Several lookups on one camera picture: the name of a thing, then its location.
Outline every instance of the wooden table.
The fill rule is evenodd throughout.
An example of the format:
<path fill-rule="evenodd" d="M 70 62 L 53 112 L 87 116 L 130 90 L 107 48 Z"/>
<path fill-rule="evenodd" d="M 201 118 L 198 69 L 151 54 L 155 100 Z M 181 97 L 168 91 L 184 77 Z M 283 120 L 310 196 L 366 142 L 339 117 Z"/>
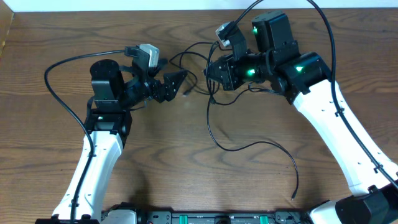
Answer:
<path fill-rule="evenodd" d="M 256 50 L 250 12 L 240 23 Z M 300 51 L 330 63 L 330 43 L 313 9 L 284 10 Z M 50 217 L 80 158 L 83 132 L 50 96 L 43 73 L 75 55 L 150 43 L 170 58 L 241 11 L 17 13 L 0 62 L 0 222 L 32 223 Z M 325 10 L 336 39 L 337 80 L 351 109 L 380 148 L 398 161 L 398 9 Z M 209 46 L 195 47 L 207 54 Z M 93 95 L 89 68 L 102 58 L 129 65 L 122 55 L 77 60 L 54 69 L 50 83 L 82 118 Z M 205 62 L 183 64 L 200 77 Z M 175 70 L 169 66 L 167 71 Z M 225 146 L 272 139 L 295 157 L 295 172 L 280 150 L 258 145 L 240 152 L 217 148 L 206 127 L 207 96 L 181 92 L 133 112 L 132 131 L 117 161 L 104 208 L 125 202 L 175 210 L 308 208 L 349 196 L 345 177 L 317 132 L 283 97 L 244 94 L 231 106 L 212 106 L 211 125 Z M 238 91 L 217 93 L 232 100 Z"/>

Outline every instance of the black cable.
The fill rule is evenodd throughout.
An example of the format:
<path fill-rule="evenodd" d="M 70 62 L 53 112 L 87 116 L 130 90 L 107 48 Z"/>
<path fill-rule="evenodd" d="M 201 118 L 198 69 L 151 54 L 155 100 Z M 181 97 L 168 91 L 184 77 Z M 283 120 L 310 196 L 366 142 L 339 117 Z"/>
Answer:
<path fill-rule="evenodd" d="M 187 49 L 189 50 L 191 47 L 195 46 L 196 44 L 207 44 L 207 43 L 208 43 L 208 42 L 197 42 L 197 43 L 195 43 L 195 44 L 189 46 L 189 48 L 187 48 Z M 185 68 L 183 68 L 183 67 L 181 66 L 181 59 L 182 59 L 182 57 L 183 57 L 185 54 L 197 55 L 197 56 L 199 56 L 199 57 L 201 57 L 201 58 L 203 58 L 203 59 L 205 59 L 205 60 L 207 61 L 207 58 L 206 58 L 205 56 L 203 56 L 202 54 L 199 54 L 199 53 L 196 53 L 196 52 L 189 52 L 189 51 L 187 51 L 187 50 L 184 51 L 184 52 L 180 52 L 180 53 L 174 55 L 174 56 L 169 60 L 169 62 L 170 62 L 172 65 L 176 66 L 176 67 L 179 68 L 179 69 L 186 70 L 189 74 L 191 74 L 191 75 L 195 78 L 195 82 L 193 82 L 193 84 L 190 84 L 190 83 L 189 83 L 189 84 L 191 85 L 191 87 L 190 87 L 188 90 L 186 90 L 186 91 L 183 93 L 183 95 L 185 95 L 185 96 L 188 95 L 192 90 L 195 90 L 195 89 L 194 89 L 195 87 L 198 88 L 199 90 L 201 90 L 201 91 L 195 90 L 197 93 L 200 93 L 200 94 L 203 94 L 203 95 L 209 95 L 209 93 L 204 92 L 205 90 L 203 90 L 202 88 L 200 88 L 199 86 L 197 86 L 198 77 L 197 77 L 193 72 L 191 72 L 191 71 L 189 71 L 189 70 L 187 70 L 187 69 L 185 69 Z M 173 60 L 174 60 L 176 57 L 178 57 L 179 55 L 180 55 L 180 65 L 177 65 L 177 64 L 175 64 L 175 63 L 173 62 Z"/>
<path fill-rule="evenodd" d="M 349 124 L 346 116 L 343 113 L 343 110 L 341 109 L 340 105 L 338 104 L 337 100 L 337 95 L 336 95 L 336 47 L 335 47 L 335 38 L 333 36 L 333 33 L 331 31 L 330 24 L 328 22 L 328 19 L 326 18 L 326 15 L 323 13 L 323 11 L 319 8 L 319 6 L 312 0 L 307 0 L 321 15 L 326 28 L 328 29 L 329 33 L 329 38 L 330 38 L 330 45 L 331 45 L 331 97 L 333 98 L 333 102 L 335 104 L 337 113 L 339 114 L 340 118 L 343 120 L 345 126 L 347 127 L 348 131 L 351 133 L 351 135 L 354 137 L 356 142 L 361 146 L 362 150 L 365 152 L 365 154 L 370 158 L 376 169 L 380 171 L 380 173 L 398 190 L 398 185 L 395 183 L 395 180 L 383 169 L 383 166 L 376 160 L 376 158 L 373 157 L 373 155 L 369 152 L 367 147 L 363 144 L 363 142 L 360 140 L 358 135 L 355 133 L 354 129 L 351 127 Z"/>
<path fill-rule="evenodd" d="M 290 155 L 290 153 L 288 152 L 288 150 L 286 150 L 286 149 L 285 149 L 284 147 L 282 147 L 280 144 L 276 144 L 276 143 L 269 142 L 269 141 L 257 141 L 257 142 L 248 144 L 247 146 L 243 146 L 243 147 L 240 147 L 240 148 L 237 148 L 237 149 L 227 149 L 227 148 L 223 147 L 222 145 L 220 145 L 220 144 L 217 142 L 217 140 L 215 139 L 213 133 L 211 132 L 211 128 L 210 128 L 210 119 L 209 119 L 210 104 L 213 103 L 213 104 L 223 105 L 223 106 L 231 105 L 231 104 L 235 103 L 236 100 L 237 100 L 244 92 L 250 90 L 249 88 L 248 88 L 247 90 L 243 90 L 240 94 L 238 94 L 238 95 L 236 96 L 236 98 L 235 98 L 233 101 L 231 101 L 231 102 L 229 102 L 229 103 L 219 103 L 219 102 L 217 102 L 217 101 L 214 99 L 214 97 L 213 97 L 213 90 L 214 90 L 215 83 L 213 82 L 213 87 L 212 87 L 211 80 L 209 80 L 209 77 L 208 77 L 208 67 L 209 67 L 209 65 L 210 65 L 211 55 L 213 54 L 213 52 L 214 52 L 215 49 L 217 48 L 217 45 L 220 45 L 220 44 L 218 43 L 218 41 L 213 42 L 213 44 L 211 45 L 211 48 L 210 48 L 210 51 L 209 51 L 209 57 L 207 58 L 207 65 L 206 65 L 206 72 L 205 72 L 205 74 L 206 74 L 206 85 L 207 85 L 207 88 L 208 88 L 208 90 L 209 90 L 209 93 L 211 93 L 211 94 L 210 94 L 210 97 L 209 97 L 209 100 L 208 100 L 208 103 L 207 103 L 207 110 L 206 110 L 207 129 L 208 129 L 208 131 L 209 131 L 210 137 L 211 137 L 211 139 L 214 141 L 214 143 L 215 143 L 219 148 L 221 148 L 221 149 L 224 150 L 224 151 L 228 151 L 228 152 L 240 151 L 240 150 L 242 150 L 242 149 L 251 147 L 251 146 L 253 146 L 253 145 L 263 143 L 263 144 L 270 144 L 270 145 L 272 145 L 272 146 L 275 146 L 275 147 L 279 148 L 280 150 L 282 150 L 284 153 L 286 153 L 286 154 L 290 157 L 290 159 L 292 160 L 293 165 L 294 165 L 294 168 L 295 168 L 295 171 L 296 171 L 296 178 L 297 178 L 297 181 L 296 181 L 296 188 L 295 188 L 295 190 L 294 190 L 294 192 L 293 192 L 293 194 L 292 194 L 292 200 L 293 200 L 293 199 L 295 198 L 296 194 L 297 194 L 298 189 L 299 189 L 299 170 L 297 169 L 297 165 L 296 165 L 296 162 L 294 161 L 294 158 L 292 157 L 292 155 Z"/>
<path fill-rule="evenodd" d="M 88 58 L 88 57 L 95 57 L 95 56 L 100 56 L 100 55 L 109 55 L 109 54 L 116 54 L 116 53 L 123 53 L 124 50 L 112 50 L 112 51 L 108 51 L 108 52 L 100 52 L 100 53 L 93 53 L 93 54 L 86 54 L 86 55 L 80 55 L 80 56 L 75 56 L 75 57 L 71 57 L 65 60 L 62 60 L 60 62 L 57 62 L 51 66 L 49 66 L 48 69 L 46 69 L 46 71 L 44 72 L 44 82 L 45 82 L 45 86 L 47 87 L 47 89 L 49 90 L 49 92 L 51 93 L 51 95 L 73 116 L 73 118 L 79 123 L 79 125 L 81 126 L 81 128 L 83 129 L 83 131 L 85 132 L 88 142 L 90 144 L 90 152 L 88 154 L 88 159 L 87 159 L 87 163 L 85 168 L 83 169 L 83 172 L 81 173 L 81 177 L 79 182 L 77 183 L 76 186 L 76 190 L 75 190 L 75 194 L 73 196 L 73 199 L 71 201 L 71 209 L 70 209 L 70 223 L 74 223 L 75 222 L 75 212 L 76 212 L 76 207 L 77 207 L 77 200 L 78 200 L 78 196 L 79 196 L 79 192 L 80 192 L 80 188 L 81 185 L 83 184 L 83 181 L 85 179 L 85 175 L 87 173 L 87 170 L 90 166 L 90 162 L 93 159 L 93 155 L 94 155 L 94 144 L 93 144 L 93 140 L 90 136 L 90 134 L 88 134 L 88 131 L 85 127 L 85 125 L 83 124 L 83 122 L 80 120 L 80 118 L 75 114 L 75 112 L 72 111 L 72 109 L 70 109 L 68 107 L 68 105 L 66 105 L 59 97 L 58 95 L 54 92 L 54 90 L 52 89 L 52 87 L 50 86 L 49 83 L 49 72 L 51 71 L 51 69 L 57 67 L 58 65 L 61 65 L 63 63 L 66 62 L 70 62 L 72 60 L 76 60 L 76 59 L 81 59 L 81 58 Z"/>
<path fill-rule="evenodd" d="M 198 44 L 212 44 L 212 42 L 196 42 L 196 43 L 192 44 L 191 46 L 187 47 L 187 48 L 184 50 L 184 52 L 188 51 L 189 49 L 191 49 L 192 47 L 194 47 L 194 46 L 196 46 L 196 45 L 198 45 Z M 221 51 L 232 50 L 232 49 L 222 49 L 220 45 L 218 45 L 218 48 L 219 48 Z M 180 66 L 180 68 L 182 68 L 182 57 L 183 57 L 183 56 L 184 56 L 184 54 L 181 54 L 181 56 L 180 56 L 180 61 L 179 61 L 179 66 Z M 197 76 L 196 76 L 195 74 L 193 74 L 192 72 L 191 72 L 191 74 L 195 77 L 195 80 L 196 80 L 196 81 L 195 81 L 195 83 L 194 83 L 193 85 L 191 85 L 191 88 L 189 88 L 188 90 L 186 90 L 186 91 L 183 93 L 183 95 L 185 95 L 185 96 L 188 95 L 195 87 L 197 87 L 197 88 L 199 88 L 199 89 L 201 90 L 201 88 L 197 86 L 197 84 L 198 84 L 198 78 L 197 78 Z M 204 92 L 199 92 L 199 91 L 196 91 L 196 92 L 197 92 L 197 93 L 204 94 L 204 95 L 209 95 L 208 93 L 204 93 Z"/>
<path fill-rule="evenodd" d="M 140 106 L 138 108 L 131 108 L 131 109 L 129 109 L 129 111 L 137 111 L 137 110 L 141 110 L 141 109 L 144 109 L 144 108 L 147 108 L 147 101 L 146 100 L 144 100 L 144 106 Z"/>
<path fill-rule="evenodd" d="M 249 83 L 249 85 L 248 85 L 248 90 L 249 90 L 250 92 L 252 92 L 252 93 L 267 92 L 267 93 L 271 93 L 271 94 L 283 96 L 282 93 L 278 93 L 277 91 L 275 91 L 275 90 L 270 90 L 270 89 L 268 89 L 268 88 L 258 88 L 258 87 L 253 88 L 253 87 L 251 86 L 252 84 L 253 84 L 253 82 Z"/>
<path fill-rule="evenodd" d="M 226 33 L 226 36 L 228 36 L 228 34 L 233 30 L 233 27 L 236 26 L 238 24 L 238 22 L 243 19 L 243 17 L 250 12 L 250 10 L 252 8 L 254 8 L 254 6 L 256 6 L 257 4 L 259 4 L 260 2 L 262 2 L 262 0 L 257 0 L 255 1 L 253 4 L 251 4 L 234 22 L 233 24 L 230 26 L 230 30 Z"/>

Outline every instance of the green led light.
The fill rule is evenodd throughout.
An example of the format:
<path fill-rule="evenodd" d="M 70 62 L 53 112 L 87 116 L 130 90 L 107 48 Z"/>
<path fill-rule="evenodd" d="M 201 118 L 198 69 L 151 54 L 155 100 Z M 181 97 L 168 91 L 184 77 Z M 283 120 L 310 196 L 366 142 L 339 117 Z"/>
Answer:
<path fill-rule="evenodd" d="M 296 67 L 296 70 L 297 70 L 298 72 L 301 72 L 301 70 L 303 70 L 303 68 L 304 68 L 304 67 L 298 66 L 298 67 Z"/>
<path fill-rule="evenodd" d="M 254 69 L 248 70 L 248 76 L 253 76 L 256 73 Z"/>

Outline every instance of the black wire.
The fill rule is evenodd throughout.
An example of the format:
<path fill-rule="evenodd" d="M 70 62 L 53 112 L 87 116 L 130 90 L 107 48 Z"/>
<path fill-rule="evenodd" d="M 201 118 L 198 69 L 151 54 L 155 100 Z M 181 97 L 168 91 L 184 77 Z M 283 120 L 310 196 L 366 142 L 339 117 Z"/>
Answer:
<path fill-rule="evenodd" d="M 88 57 L 94 57 L 94 56 L 100 56 L 100 55 L 109 55 L 109 54 L 116 54 L 116 53 L 123 53 L 124 50 L 112 50 L 112 51 L 108 51 L 108 52 L 100 52 L 100 53 L 93 53 L 93 54 L 86 54 L 86 55 L 80 55 L 80 56 L 75 56 L 75 57 L 71 57 L 65 60 L 62 60 L 60 62 L 57 62 L 51 66 L 49 66 L 48 69 L 46 69 L 46 71 L 44 72 L 44 82 L 45 82 L 45 86 L 47 87 L 47 89 L 49 90 L 49 92 L 51 93 L 51 95 L 73 116 L 73 118 L 79 123 L 79 125 L 81 126 L 81 128 L 83 129 L 83 131 L 85 132 L 88 142 L 90 144 L 90 152 L 88 154 L 88 159 L 87 159 L 87 163 L 85 168 L 83 169 L 83 172 L 81 173 L 81 177 L 79 182 L 77 183 L 76 186 L 76 190 L 75 190 L 75 194 L 73 196 L 73 199 L 71 201 L 71 209 L 70 209 L 70 223 L 74 223 L 75 222 L 75 212 L 76 212 L 76 206 L 77 206 L 77 200 L 78 200 L 78 196 L 79 196 L 79 192 L 80 192 L 80 188 L 81 185 L 83 184 L 83 181 L 85 179 L 85 175 L 87 173 L 87 170 L 90 166 L 90 162 L 93 159 L 93 155 L 94 155 L 94 144 L 93 144 L 93 140 L 90 136 L 90 134 L 88 134 L 88 131 L 85 127 L 85 125 L 83 124 L 83 122 L 80 120 L 80 118 L 75 114 L 75 112 L 72 111 L 72 109 L 70 109 L 68 107 L 68 105 L 66 105 L 59 97 L 58 95 L 54 92 L 54 90 L 52 89 L 52 87 L 50 86 L 49 83 L 49 72 L 51 71 L 51 69 L 55 68 L 58 65 L 61 65 L 63 63 L 66 62 L 70 62 L 72 60 L 76 60 L 76 59 L 81 59 L 81 58 L 88 58 Z"/>
<path fill-rule="evenodd" d="M 236 26 L 238 24 L 238 22 L 243 19 L 243 17 L 250 12 L 250 10 L 252 8 L 254 8 L 254 6 L 256 6 L 257 4 L 259 4 L 260 2 L 262 2 L 262 0 L 257 0 L 255 1 L 253 4 L 251 4 L 245 11 L 243 11 L 243 13 L 233 22 L 233 24 L 230 26 L 230 30 L 226 33 L 226 36 L 228 36 L 228 34 L 233 30 L 233 27 Z"/>
<path fill-rule="evenodd" d="M 212 44 L 212 42 L 196 42 L 196 43 L 192 44 L 191 46 L 187 47 L 187 48 L 184 50 L 184 52 L 188 51 L 189 49 L 191 49 L 192 47 L 194 47 L 194 46 L 196 46 L 196 45 L 198 45 L 198 44 Z M 218 45 L 218 48 L 219 48 L 221 51 L 232 50 L 232 49 L 222 49 L 220 45 Z M 181 56 L 180 56 L 180 61 L 179 61 L 179 67 L 180 67 L 180 68 L 182 68 L 182 57 L 183 57 L 183 56 L 184 56 L 184 54 L 181 54 Z M 194 83 L 193 85 L 191 85 L 191 88 L 189 88 L 188 90 L 186 90 L 186 91 L 184 92 L 184 95 L 187 95 L 188 93 L 190 93 L 195 87 L 197 87 L 197 88 L 199 88 L 200 90 L 202 90 L 200 87 L 197 86 L 197 84 L 198 84 L 198 77 L 197 77 L 195 74 L 193 74 L 192 72 L 191 72 L 191 74 L 195 77 L 195 83 Z M 196 92 L 197 92 L 197 93 L 204 94 L 204 95 L 209 95 L 209 93 L 204 93 L 204 92 L 199 92 L 199 91 L 196 91 Z"/>
<path fill-rule="evenodd" d="M 250 92 L 252 92 L 252 93 L 268 92 L 268 93 L 271 93 L 271 94 L 283 96 L 282 93 L 278 93 L 277 91 L 270 90 L 270 89 L 268 89 L 268 88 L 258 88 L 258 87 L 253 88 L 253 87 L 251 86 L 252 84 L 253 84 L 253 82 L 249 83 L 249 85 L 248 85 L 248 90 L 249 90 Z"/>
<path fill-rule="evenodd" d="M 295 188 L 295 190 L 294 190 L 294 192 L 293 192 L 293 194 L 292 194 L 292 200 L 293 200 L 293 199 L 295 198 L 296 194 L 297 194 L 298 189 L 299 189 L 299 170 L 297 169 L 297 165 L 296 165 L 296 162 L 294 161 L 294 158 L 292 157 L 292 155 L 290 155 L 290 153 L 288 152 L 288 150 L 286 150 L 286 149 L 285 149 L 284 147 L 282 147 L 280 144 L 273 143 L 273 142 L 269 142 L 269 141 L 257 141 L 257 142 L 248 144 L 247 146 L 243 146 L 243 147 L 240 147 L 240 148 L 237 148 L 237 149 L 227 149 L 227 148 L 223 147 L 222 145 L 220 145 L 220 144 L 217 142 L 217 140 L 215 139 L 213 133 L 211 132 L 211 128 L 210 128 L 210 119 L 209 119 L 209 111 L 210 111 L 210 104 L 211 104 L 211 103 L 214 103 L 214 104 L 217 104 L 217 105 L 222 105 L 222 106 L 228 106 L 228 105 L 231 105 L 231 104 L 235 103 L 236 100 L 237 100 L 244 92 L 250 91 L 250 89 L 251 89 L 251 90 L 253 90 L 253 89 L 262 90 L 262 89 L 260 89 L 260 88 L 248 88 L 247 90 L 243 90 L 240 94 L 238 94 L 238 95 L 236 96 L 236 98 L 235 98 L 233 101 L 231 101 L 231 102 L 229 102 L 229 103 L 219 103 L 219 102 L 217 102 L 217 101 L 214 99 L 214 97 L 213 97 L 213 90 L 214 90 L 214 88 L 215 88 L 215 83 L 213 82 L 213 86 L 212 86 L 211 80 L 209 80 L 209 77 L 208 77 L 208 68 L 209 68 L 209 65 L 210 65 L 211 55 L 213 54 L 213 52 L 214 52 L 215 49 L 217 48 L 217 45 L 220 45 L 220 43 L 218 43 L 218 41 L 213 42 L 213 44 L 211 45 L 211 48 L 210 48 L 210 51 L 209 51 L 209 57 L 207 58 L 207 65 L 206 65 L 206 72 L 205 72 L 205 74 L 206 74 L 206 85 L 207 85 L 207 88 L 208 88 L 208 90 L 209 90 L 209 93 L 211 93 L 211 94 L 210 94 L 210 97 L 209 97 L 209 100 L 208 100 L 208 103 L 207 103 L 207 110 L 206 110 L 207 129 L 209 130 L 210 137 L 211 137 L 211 139 L 214 141 L 214 143 L 215 143 L 219 148 L 221 148 L 222 150 L 228 151 L 228 152 L 240 151 L 240 150 L 242 150 L 242 149 L 251 147 L 251 146 L 253 146 L 253 145 L 263 143 L 263 144 L 270 144 L 270 145 L 272 145 L 272 146 L 275 146 L 275 147 L 279 148 L 280 150 L 282 150 L 284 153 L 286 153 L 286 154 L 290 157 L 290 159 L 292 160 L 293 165 L 294 165 L 294 168 L 295 168 L 295 171 L 296 171 L 296 178 L 297 178 L 297 181 L 296 181 L 296 188 Z"/>
<path fill-rule="evenodd" d="M 195 45 L 197 45 L 197 44 L 207 44 L 207 43 L 208 43 L 208 42 L 197 42 L 197 43 L 195 43 L 195 44 L 189 46 L 189 47 L 187 48 L 187 50 L 189 50 L 191 47 L 193 47 L 193 46 L 195 46 Z M 195 90 L 197 93 L 200 93 L 200 94 L 203 94 L 203 95 L 210 95 L 209 93 L 204 92 L 205 90 L 203 90 L 202 88 L 200 88 L 199 86 L 197 86 L 198 77 L 197 77 L 193 72 L 191 72 L 191 71 L 189 71 L 189 70 L 187 70 L 187 69 L 185 69 L 185 68 L 183 68 L 183 67 L 181 66 L 181 63 L 182 63 L 182 62 L 181 62 L 181 59 L 182 59 L 182 57 L 183 57 L 185 54 L 197 55 L 197 56 L 199 56 L 199 57 L 205 59 L 206 61 L 207 61 L 207 58 L 206 58 L 205 56 L 203 56 L 202 54 L 199 54 L 199 53 L 197 53 L 197 52 L 189 52 L 189 51 L 187 51 L 187 50 L 185 50 L 185 51 L 183 51 L 183 52 L 180 52 L 180 53 L 174 55 L 174 56 L 169 60 L 169 62 L 170 62 L 172 65 L 176 66 L 176 67 L 179 68 L 179 69 L 186 70 L 189 74 L 191 74 L 191 75 L 195 78 L 195 82 L 193 82 L 192 85 L 189 83 L 189 84 L 191 85 L 191 87 L 190 87 L 188 90 L 186 90 L 186 91 L 183 93 L 183 95 L 188 95 L 192 90 L 195 90 L 195 89 L 194 89 L 195 87 L 198 88 L 199 90 L 201 90 L 201 91 Z M 180 65 L 177 65 L 177 64 L 175 64 L 175 63 L 173 62 L 173 60 L 174 60 L 176 57 L 178 57 L 179 55 L 180 55 Z M 220 85 L 218 85 L 217 90 L 215 91 L 215 93 L 216 93 L 219 89 L 220 89 Z"/>
<path fill-rule="evenodd" d="M 137 110 L 141 110 L 141 109 L 144 109 L 144 108 L 147 108 L 147 101 L 146 100 L 144 100 L 144 106 L 140 106 L 138 108 L 131 108 L 131 109 L 129 109 L 129 111 L 137 111 Z"/>
<path fill-rule="evenodd" d="M 326 28 L 328 29 L 329 33 L 329 38 L 330 38 L 330 45 L 331 45 L 331 97 L 333 98 L 333 102 L 335 104 L 337 113 L 339 114 L 340 118 L 343 120 L 345 126 L 347 127 L 348 131 L 351 133 L 351 135 L 354 137 L 356 142 L 361 146 L 362 150 L 365 152 L 365 154 L 370 158 L 376 169 L 380 171 L 380 173 L 398 190 L 398 185 L 395 183 L 395 180 L 383 169 L 382 165 L 376 160 L 376 158 L 373 157 L 373 155 L 369 152 L 367 147 L 363 144 L 363 142 L 360 140 L 358 135 L 355 133 L 354 129 L 351 127 L 349 124 L 346 116 L 343 113 L 343 110 L 341 109 L 340 105 L 338 104 L 337 96 L 336 96 L 336 47 L 335 47 L 335 38 L 333 37 L 333 33 L 331 31 L 330 24 L 328 22 L 328 19 L 326 18 L 326 15 L 323 13 L 323 11 L 319 8 L 319 6 L 312 0 L 307 0 L 321 15 Z"/>

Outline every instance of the cable clip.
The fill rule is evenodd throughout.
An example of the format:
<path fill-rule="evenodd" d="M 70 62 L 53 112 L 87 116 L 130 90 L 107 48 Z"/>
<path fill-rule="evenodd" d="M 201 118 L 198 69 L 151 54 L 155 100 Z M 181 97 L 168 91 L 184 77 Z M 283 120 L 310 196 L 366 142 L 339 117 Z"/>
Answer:
<path fill-rule="evenodd" d="M 210 97 L 210 103 L 211 103 L 211 104 L 216 104 L 216 100 L 214 99 L 213 96 Z"/>
<path fill-rule="evenodd" d="M 344 112 L 344 108 L 340 108 L 340 109 L 335 113 L 336 117 L 338 117 L 338 115 L 339 115 L 340 113 L 342 113 L 342 112 Z"/>
<path fill-rule="evenodd" d="M 378 165 L 377 167 L 375 167 L 373 170 L 374 170 L 375 173 L 378 174 L 378 173 L 379 173 L 379 172 L 377 171 L 378 169 L 383 169 L 383 165 L 380 164 L 380 165 Z"/>

